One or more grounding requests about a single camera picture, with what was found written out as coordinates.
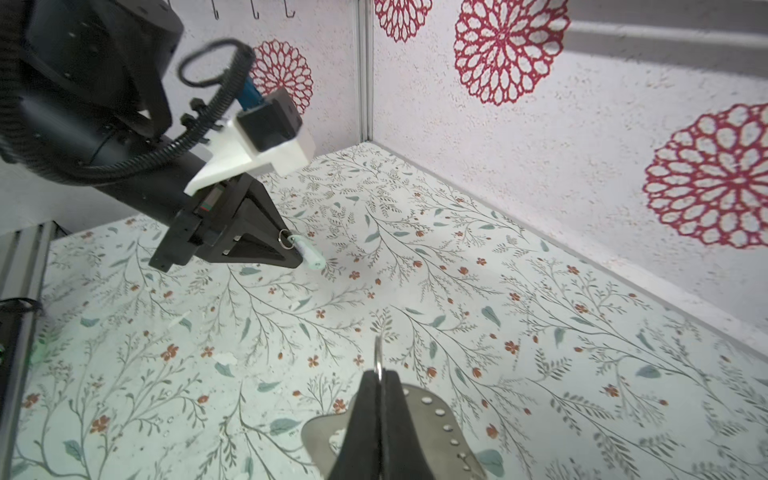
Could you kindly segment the pale mint key tag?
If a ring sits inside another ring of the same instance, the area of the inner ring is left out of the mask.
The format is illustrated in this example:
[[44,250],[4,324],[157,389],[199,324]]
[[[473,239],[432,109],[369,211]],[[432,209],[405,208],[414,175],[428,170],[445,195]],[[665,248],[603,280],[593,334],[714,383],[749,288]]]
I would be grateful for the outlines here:
[[302,264],[308,269],[322,271],[326,268],[326,258],[307,237],[292,234],[288,237],[288,240],[301,255],[303,259]]

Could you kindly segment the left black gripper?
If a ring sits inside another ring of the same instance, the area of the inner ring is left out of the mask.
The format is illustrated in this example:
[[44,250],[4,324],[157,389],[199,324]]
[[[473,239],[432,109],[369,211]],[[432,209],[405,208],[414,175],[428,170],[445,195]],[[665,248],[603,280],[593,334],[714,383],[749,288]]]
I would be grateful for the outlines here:
[[260,263],[295,269],[302,255],[264,185],[243,174],[192,196],[149,260],[168,272],[198,257],[209,263]]

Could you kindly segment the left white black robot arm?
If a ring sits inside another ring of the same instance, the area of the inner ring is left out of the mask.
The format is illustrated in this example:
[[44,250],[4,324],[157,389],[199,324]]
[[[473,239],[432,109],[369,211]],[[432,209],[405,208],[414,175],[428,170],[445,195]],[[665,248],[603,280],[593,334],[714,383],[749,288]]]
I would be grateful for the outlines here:
[[255,171],[308,165],[312,138],[290,94],[262,95],[256,56],[216,39],[179,73],[233,51],[213,88],[173,119],[162,79],[183,24],[163,1],[5,1],[1,5],[1,156],[64,185],[93,187],[167,228],[150,258],[168,271],[193,258],[296,268],[302,248]]

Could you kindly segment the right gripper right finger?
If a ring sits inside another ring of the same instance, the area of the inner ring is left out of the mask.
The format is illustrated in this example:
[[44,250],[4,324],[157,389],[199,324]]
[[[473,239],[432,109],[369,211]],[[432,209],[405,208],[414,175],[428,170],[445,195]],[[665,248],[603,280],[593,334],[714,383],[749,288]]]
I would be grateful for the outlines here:
[[434,479],[419,444],[399,376],[385,370],[380,384],[381,478]]

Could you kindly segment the silver metal key bottle opener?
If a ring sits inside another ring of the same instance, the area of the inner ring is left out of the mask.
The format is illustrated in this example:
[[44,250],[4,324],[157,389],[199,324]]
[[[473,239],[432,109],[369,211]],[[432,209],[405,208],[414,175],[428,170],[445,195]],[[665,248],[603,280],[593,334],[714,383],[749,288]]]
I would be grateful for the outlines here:
[[[367,371],[374,371],[381,382],[385,370],[383,339],[377,337],[374,368]],[[484,479],[486,473],[468,446],[448,404],[421,387],[401,384],[419,444],[434,479]],[[326,479],[329,479],[341,450],[356,396],[346,412],[315,417],[302,428],[302,444]]]

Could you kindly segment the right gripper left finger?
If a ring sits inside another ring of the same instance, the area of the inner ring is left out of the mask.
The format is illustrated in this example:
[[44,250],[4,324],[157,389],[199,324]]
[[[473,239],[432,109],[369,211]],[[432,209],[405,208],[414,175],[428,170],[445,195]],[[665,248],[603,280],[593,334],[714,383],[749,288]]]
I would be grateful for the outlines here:
[[374,371],[363,374],[344,441],[330,480],[380,478],[380,381]]

